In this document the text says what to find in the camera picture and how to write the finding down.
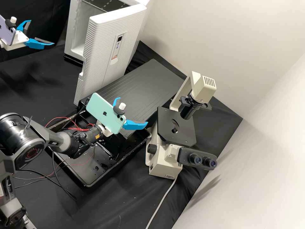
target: black tablecloth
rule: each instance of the black tablecloth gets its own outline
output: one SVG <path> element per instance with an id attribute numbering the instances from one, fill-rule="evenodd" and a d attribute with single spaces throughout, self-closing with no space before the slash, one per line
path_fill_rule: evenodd
<path id="1" fill-rule="evenodd" d="M 64 47 L 59 46 L 0 63 L 1 113 L 33 115 L 35 121 L 46 124 L 56 116 L 73 112 L 81 68 L 65 62 L 63 53 Z M 143 43 L 128 70 L 152 58 L 184 77 Z M 195 148 L 218 156 L 242 119 L 215 98 L 211 105 L 212 112 L 198 111 L 194 115 Z M 51 158 L 42 153 L 26 168 L 50 174 Z M 204 170 L 184 167 L 150 228 L 171 228 L 206 174 Z M 77 202 L 49 181 L 17 189 L 19 200 L 37 228 L 145 228 L 172 183 L 148 175 L 145 147 L 112 178 L 92 188 L 79 187 L 62 170 L 58 175 Z M 29 172 L 18 172 L 16 176 L 37 177 Z M 15 186 L 29 182 L 14 179 Z"/>

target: red wire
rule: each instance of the red wire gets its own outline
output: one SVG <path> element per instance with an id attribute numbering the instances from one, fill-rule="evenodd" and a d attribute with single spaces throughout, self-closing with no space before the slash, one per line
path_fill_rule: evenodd
<path id="1" fill-rule="evenodd" d="M 71 165 L 78 165 L 78 166 L 86 165 L 86 164 L 88 164 L 89 160 L 93 157 L 93 155 L 94 155 L 94 153 L 92 153 L 92 155 L 91 155 L 91 156 L 86 160 L 86 162 L 83 163 L 83 164 L 71 164 Z M 54 174 L 54 171 L 53 171 L 50 175 L 47 175 L 47 177 L 50 177 L 50 176 L 52 176 L 53 174 Z"/>
<path id="2" fill-rule="evenodd" d="M 86 160 L 85 163 L 83 163 L 83 164 L 71 164 L 71 165 L 79 165 L 79 166 L 86 165 L 86 164 L 89 162 L 89 160 L 90 160 L 93 156 L 94 156 L 94 152 L 93 152 L 92 155 Z"/>
<path id="3" fill-rule="evenodd" d="M 90 130 L 90 129 L 81 129 L 81 128 L 68 128 L 68 129 L 77 130 L 77 131 L 88 131 L 88 130 Z"/>
<path id="4" fill-rule="evenodd" d="M 55 119 L 58 119 L 58 118 L 65 118 L 65 119 L 69 119 L 69 120 L 71 120 L 73 123 L 74 123 L 74 125 L 77 127 L 77 128 L 79 128 L 78 126 L 77 126 L 77 124 L 72 120 L 72 119 L 70 119 L 70 118 L 67 118 L 67 117 L 56 117 L 56 118 L 53 118 L 51 121 L 49 121 L 46 125 L 45 125 L 45 127 L 47 127 L 47 125 L 49 125 L 50 124 L 50 122 L 52 122 L 53 120 L 55 120 Z"/>

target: black cable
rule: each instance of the black cable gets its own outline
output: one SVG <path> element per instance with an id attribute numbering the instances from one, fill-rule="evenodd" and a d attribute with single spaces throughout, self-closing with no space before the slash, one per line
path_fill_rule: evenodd
<path id="1" fill-rule="evenodd" d="M 62 189 L 64 189 L 60 184 L 56 183 L 55 181 L 53 181 L 52 179 L 50 179 L 47 175 L 44 175 L 43 173 L 41 172 L 38 172 L 36 170 L 31 170 L 31 169 L 21 169 L 20 171 L 27 171 L 27 172 L 33 172 L 33 173 L 36 173 L 38 175 L 41 175 L 45 178 L 47 178 L 49 181 L 53 182 L 54 184 L 56 184 L 57 186 L 61 187 Z"/>
<path id="2" fill-rule="evenodd" d="M 24 184 L 24 185 L 22 185 L 22 186 L 17 186 L 17 187 L 15 187 L 15 189 L 17 189 L 17 188 L 22 188 L 22 187 L 24 187 L 24 186 L 27 186 L 27 185 L 33 184 L 33 183 L 38 182 L 38 181 L 43 181 L 43 180 L 47 180 L 47 179 L 42 179 L 42 180 L 32 181 L 32 182 L 30 182 L 30 183 L 28 183 L 28 184 Z"/>
<path id="3" fill-rule="evenodd" d="M 65 193 L 71 197 L 74 201 L 76 201 L 76 198 L 68 191 L 66 190 L 60 183 L 59 179 L 58 179 L 58 176 L 57 176 L 57 172 L 56 172 L 56 169 L 55 169 L 55 164 L 54 164 L 54 151 L 52 150 L 52 164 L 53 164 L 53 169 L 54 169 L 54 173 L 55 173 L 55 176 L 56 176 L 56 179 L 58 181 L 58 184 L 61 186 L 61 188 L 65 191 Z"/>
<path id="4" fill-rule="evenodd" d="M 63 169 L 63 168 L 66 167 L 66 166 L 70 166 L 70 165 L 64 165 L 63 167 L 60 167 L 59 170 L 57 170 L 57 172 L 59 172 L 61 169 Z M 38 182 L 38 181 L 43 181 L 43 180 L 47 180 L 47 179 L 36 180 L 36 181 L 30 182 L 30 183 L 28 183 L 28 184 L 24 184 L 24 185 L 21 185 L 21 186 L 17 186 L 17 187 L 15 187 L 15 189 L 17 189 L 17 188 L 22 188 L 22 187 L 24 187 L 24 186 L 33 184 L 33 183 Z"/>
<path id="5" fill-rule="evenodd" d="M 90 100 L 89 98 L 86 99 L 85 104 L 79 110 L 79 112 L 76 113 L 76 115 L 74 116 L 74 119 L 76 119 L 76 117 L 85 109 L 85 107 L 86 107 L 87 103 L 89 102 L 89 100 Z M 60 128 L 60 130 L 58 132 L 62 131 L 66 126 L 68 126 L 71 121 L 72 121 L 72 119 L 69 119 L 69 121 L 62 128 Z"/>

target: robotic arm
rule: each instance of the robotic arm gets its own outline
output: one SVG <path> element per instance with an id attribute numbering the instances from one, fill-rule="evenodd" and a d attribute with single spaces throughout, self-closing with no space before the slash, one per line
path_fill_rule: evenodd
<path id="1" fill-rule="evenodd" d="M 94 125 L 88 131 L 73 134 L 55 133 L 27 117 L 16 113 L 0 116 L 0 223 L 15 228 L 26 222 L 25 228 L 35 226 L 26 217 L 26 209 L 16 198 L 12 174 L 34 160 L 46 147 L 56 152 L 78 158 L 90 145 L 103 138 L 104 127 Z"/>

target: white wall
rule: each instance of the white wall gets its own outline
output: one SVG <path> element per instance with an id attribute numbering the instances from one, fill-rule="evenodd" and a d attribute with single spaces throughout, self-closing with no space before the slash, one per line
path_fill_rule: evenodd
<path id="1" fill-rule="evenodd" d="M 141 40 L 243 117 L 305 53 L 305 1 L 155 0 Z"/>
<path id="2" fill-rule="evenodd" d="M 305 228 L 305 55 L 248 113 L 174 225 Z"/>

